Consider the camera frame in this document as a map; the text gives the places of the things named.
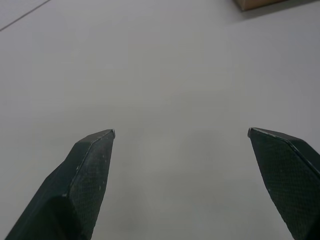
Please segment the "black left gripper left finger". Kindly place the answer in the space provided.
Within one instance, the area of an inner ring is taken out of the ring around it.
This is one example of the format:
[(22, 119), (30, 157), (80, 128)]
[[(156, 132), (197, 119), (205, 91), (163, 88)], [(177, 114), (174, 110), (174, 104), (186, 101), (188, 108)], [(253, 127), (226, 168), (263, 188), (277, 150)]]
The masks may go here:
[(115, 131), (74, 144), (4, 240), (91, 240), (106, 192)]

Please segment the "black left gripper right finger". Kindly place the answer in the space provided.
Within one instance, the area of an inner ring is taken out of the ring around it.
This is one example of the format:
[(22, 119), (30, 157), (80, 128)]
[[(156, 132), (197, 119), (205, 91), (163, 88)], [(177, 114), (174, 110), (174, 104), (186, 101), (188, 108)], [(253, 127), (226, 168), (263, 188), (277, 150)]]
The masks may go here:
[(304, 140), (251, 127), (256, 161), (277, 211), (294, 240), (320, 240), (320, 154)]

